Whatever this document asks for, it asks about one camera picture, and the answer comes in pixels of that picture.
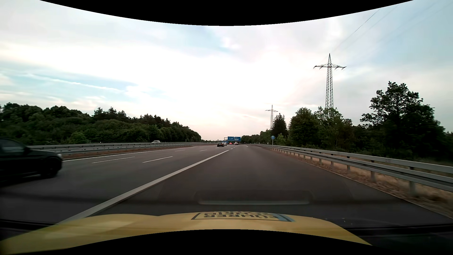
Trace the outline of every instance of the sky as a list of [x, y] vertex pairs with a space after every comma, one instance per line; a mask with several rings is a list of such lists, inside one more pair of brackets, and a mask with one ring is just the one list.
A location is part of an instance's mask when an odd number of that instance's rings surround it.
[[0, 0], [0, 104], [101, 107], [177, 121], [204, 140], [259, 134], [270, 112], [334, 107], [355, 125], [389, 81], [419, 92], [453, 131], [453, 2], [413, 0], [343, 16], [257, 26], [115, 17]]

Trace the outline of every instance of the guardrail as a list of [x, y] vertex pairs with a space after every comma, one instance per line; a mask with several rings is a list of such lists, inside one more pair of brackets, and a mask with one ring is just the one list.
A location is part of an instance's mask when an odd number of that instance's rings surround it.
[[[414, 162], [408, 160], [401, 160], [401, 159], [394, 159], [394, 158], [386, 158], [386, 157], [375, 157], [369, 155], [362, 155], [362, 154], [355, 154], [355, 153], [347, 153], [347, 152], [336, 152], [336, 151], [327, 151], [327, 150], [318, 150], [318, 149], [311, 149], [311, 148], [301, 148], [301, 147], [291, 147], [291, 146], [278, 146], [278, 145], [265, 145], [265, 144], [253, 144], [256, 146], [266, 147], [269, 149], [286, 152], [286, 153], [293, 153], [294, 155], [297, 154], [298, 156], [303, 155], [304, 158], [306, 156], [310, 157], [310, 160], [313, 160], [313, 157], [318, 158], [319, 162], [322, 163], [322, 160], [328, 160], [331, 162], [331, 167], [333, 167], [333, 163], [340, 163], [347, 166], [347, 172], [350, 173], [350, 167], [357, 167], [360, 169], [365, 169], [371, 172], [371, 181], [376, 182], [375, 173], [380, 173], [392, 177], [396, 177], [399, 179], [403, 179], [409, 181], [409, 191], [410, 195], [417, 196], [415, 190], [415, 183], [423, 184], [426, 186], [438, 188], [445, 191], [453, 192], [453, 178], [437, 175], [422, 171], [417, 171], [415, 168], [418, 169], [425, 169], [431, 170], [436, 172], [448, 173], [453, 174], [453, 167], [449, 166], [442, 166], [436, 164], [429, 164], [429, 163], [422, 163], [422, 162]], [[395, 166], [388, 166], [382, 163], [390, 163], [399, 166], [408, 167], [408, 169], [402, 167], [395, 167]]]
[[62, 144], [62, 145], [33, 145], [28, 146], [34, 150], [46, 150], [59, 152], [61, 154], [74, 154], [84, 152], [111, 151], [133, 148], [154, 148], [169, 146], [192, 146], [199, 144], [210, 144], [205, 142], [161, 142], [161, 143], [89, 143], [89, 144]]

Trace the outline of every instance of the car wheel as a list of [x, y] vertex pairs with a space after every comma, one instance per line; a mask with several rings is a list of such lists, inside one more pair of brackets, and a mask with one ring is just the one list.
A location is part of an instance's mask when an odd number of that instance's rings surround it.
[[61, 168], [61, 162], [57, 159], [48, 159], [44, 163], [41, 177], [52, 178], [55, 177]]

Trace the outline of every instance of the lane marking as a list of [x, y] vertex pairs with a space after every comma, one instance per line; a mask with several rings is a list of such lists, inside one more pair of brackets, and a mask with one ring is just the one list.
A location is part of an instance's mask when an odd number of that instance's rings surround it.
[[[152, 150], [152, 151], [144, 151], [144, 152], [160, 152], [160, 151], [177, 150], [177, 149], [181, 149], [181, 148]], [[135, 153], [144, 153], [144, 152], [130, 152], [130, 153], [124, 153], [124, 154], [115, 154], [115, 155], [107, 155], [107, 156], [99, 156], [99, 157], [112, 157], [112, 156], [129, 155], [129, 154], [135, 154]], [[78, 159], [69, 159], [69, 160], [63, 160], [63, 162], [74, 161], [74, 160], [83, 160], [83, 159], [92, 159], [92, 158], [98, 158], [98, 157], [86, 157], [86, 158], [78, 158]]]
[[164, 159], [164, 158], [169, 158], [169, 157], [163, 157], [163, 158], [153, 159], [153, 160], [145, 161], [145, 162], [142, 162], [142, 163], [151, 162], [151, 161], [154, 161], [154, 160], [159, 160], [159, 159]]
[[91, 164], [94, 164], [94, 163], [101, 163], [101, 162], [107, 162], [107, 161], [113, 161], [113, 160], [118, 160], [118, 159], [125, 159], [125, 158], [132, 158], [132, 157], [124, 157], [124, 158], [117, 158], [117, 159], [111, 159], [111, 160], [104, 160], [104, 161], [92, 162]]
[[214, 156], [212, 156], [212, 157], [209, 157], [209, 158], [203, 159], [203, 160], [201, 160], [201, 161], [198, 161], [197, 163], [194, 163], [194, 164], [192, 164], [192, 165], [190, 165], [190, 166], [188, 166], [188, 167], [181, 168], [181, 169], [179, 169], [179, 170], [177, 170], [177, 171], [175, 171], [175, 172], [172, 172], [172, 173], [170, 173], [170, 174], [168, 174], [168, 175], [166, 175], [166, 176], [164, 176], [164, 177], [160, 177], [159, 179], [156, 179], [156, 180], [154, 180], [154, 181], [148, 182], [148, 183], [146, 183], [145, 185], [142, 185], [142, 186], [140, 186], [140, 187], [138, 187], [138, 188], [135, 188], [135, 189], [133, 189], [133, 190], [131, 190], [131, 191], [128, 191], [128, 192], [126, 192], [126, 193], [124, 193], [124, 194], [122, 194], [122, 195], [119, 195], [119, 196], [114, 197], [114, 198], [112, 198], [112, 199], [110, 199], [110, 200], [107, 200], [107, 201], [105, 201], [105, 202], [103, 202], [103, 203], [101, 203], [101, 204], [99, 204], [99, 205], [97, 205], [97, 206], [94, 206], [94, 207], [92, 207], [92, 208], [90, 208], [90, 209], [88, 209], [88, 210], [85, 210], [85, 211], [83, 211], [83, 212], [81, 212], [81, 213], [78, 213], [78, 214], [76, 214], [76, 215], [74, 215], [74, 216], [72, 216], [72, 217], [69, 217], [69, 218], [67, 218], [67, 219], [65, 219], [65, 220], [63, 220], [63, 221], [61, 221], [61, 222], [59, 222], [58, 224], [60, 224], [60, 223], [65, 223], [65, 222], [68, 222], [68, 221], [83, 219], [83, 218], [85, 218], [85, 217], [88, 217], [88, 216], [90, 216], [90, 215], [93, 215], [93, 214], [95, 214], [95, 213], [97, 213], [97, 212], [99, 212], [99, 211], [101, 211], [101, 210], [103, 210], [103, 209], [105, 209], [105, 208], [107, 208], [107, 207], [109, 207], [109, 206], [112, 206], [112, 205], [114, 205], [114, 204], [116, 204], [116, 203], [118, 203], [118, 202], [121, 202], [122, 200], [124, 200], [124, 199], [126, 199], [126, 198], [128, 198], [128, 197], [130, 197], [130, 196], [133, 196], [133, 195], [137, 194], [138, 192], [141, 192], [141, 191], [143, 191], [143, 190], [146, 190], [146, 189], [148, 189], [148, 188], [150, 188], [150, 187], [152, 187], [152, 186], [154, 186], [154, 185], [156, 185], [156, 184], [158, 184], [158, 183], [160, 183], [160, 182], [162, 182], [162, 181], [165, 181], [166, 179], [168, 179], [168, 178], [170, 178], [170, 177], [172, 177], [172, 176], [175, 176], [175, 175], [177, 175], [177, 174], [179, 174], [179, 173], [181, 173], [181, 172], [183, 172], [183, 171], [185, 171], [185, 170], [187, 170], [187, 169], [189, 169], [189, 168], [192, 168], [192, 167], [194, 167], [194, 166], [196, 166], [196, 165], [199, 165], [199, 164], [201, 164], [201, 163], [203, 163], [203, 162], [205, 162], [205, 161], [210, 160], [211, 158], [214, 158], [214, 157], [217, 157], [217, 156], [219, 156], [219, 155], [221, 155], [221, 154], [224, 154], [224, 153], [226, 153], [227, 151], [228, 151], [228, 150], [226, 150], [226, 151], [224, 151], [224, 152], [221, 152], [221, 153], [219, 153], [219, 154], [217, 154], [217, 155], [214, 155]]

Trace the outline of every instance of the windshield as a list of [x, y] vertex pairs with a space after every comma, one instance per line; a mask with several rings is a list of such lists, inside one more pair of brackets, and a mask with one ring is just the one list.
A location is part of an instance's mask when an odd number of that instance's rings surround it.
[[225, 26], [25, 2], [0, 4], [2, 240], [234, 211], [453, 251], [451, 1]]

